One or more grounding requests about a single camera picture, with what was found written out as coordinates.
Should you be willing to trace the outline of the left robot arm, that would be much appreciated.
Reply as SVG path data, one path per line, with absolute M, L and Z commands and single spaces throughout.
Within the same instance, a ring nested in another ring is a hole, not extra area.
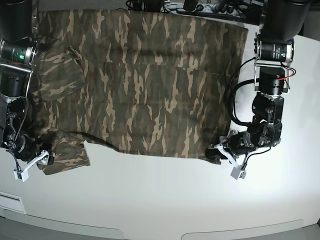
M 244 170 L 255 151 L 270 151 L 281 141 L 284 98 L 290 90 L 290 78 L 297 71 L 291 67 L 295 55 L 294 37 L 301 31 L 312 2 L 310 0 L 266 0 L 261 13 L 259 32 L 254 39 L 254 78 L 231 88 L 227 111 L 231 120 L 246 127 L 245 131 L 231 131 L 221 136 L 217 144 L 210 144 L 205 152 L 211 161 L 228 160 Z M 252 102 L 250 122 L 237 118 L 236 93 L 239 88 L 253 84 L 256 96 Z M 245 156 L 242 165 L 237 158 Z

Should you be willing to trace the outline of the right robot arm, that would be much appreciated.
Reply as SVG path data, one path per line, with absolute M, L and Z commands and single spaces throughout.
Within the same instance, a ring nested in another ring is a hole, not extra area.
M 34 75 L 33 62 L 39 45 L 33 33 L 39 2 L 2 0 L 0 2 L 0 147 L 15 162 L 32 166 L 51 165 L 55 155 L 50 145 L 37 148 L 24 131 L 29 113 L 28 96 Z

